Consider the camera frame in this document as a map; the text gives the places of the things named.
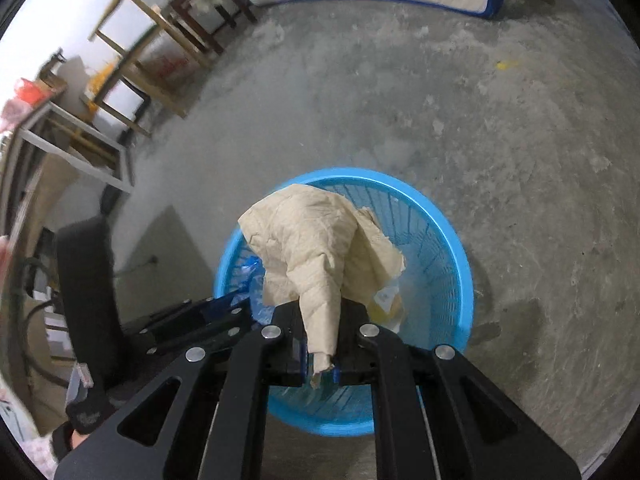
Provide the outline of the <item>left forearm pink sweater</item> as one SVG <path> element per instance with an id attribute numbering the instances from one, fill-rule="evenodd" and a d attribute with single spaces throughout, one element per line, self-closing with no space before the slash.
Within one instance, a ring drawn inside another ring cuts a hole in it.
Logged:
<path id="1" fill-rule="evenodd" d="M 54 452 L 52 432 L 43 437 L 22 442 L 21 448 L 44 478 L 48 480 L 54 478 L 55 471 L 58 469 L 58 456 Z"/>

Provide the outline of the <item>person's left hand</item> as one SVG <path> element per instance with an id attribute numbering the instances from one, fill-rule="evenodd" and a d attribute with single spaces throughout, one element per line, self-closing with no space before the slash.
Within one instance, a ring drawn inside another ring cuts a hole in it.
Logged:
<path id="1" fill-rule="evenodd" d="M 62 426 L 62 439 L 66 449 L 66 452 L 73 451 L 78 448 L 81 443 L 90 437 L 90 434 L 82 434 L 77 431 L 70 422 L 66 422 Z"/>

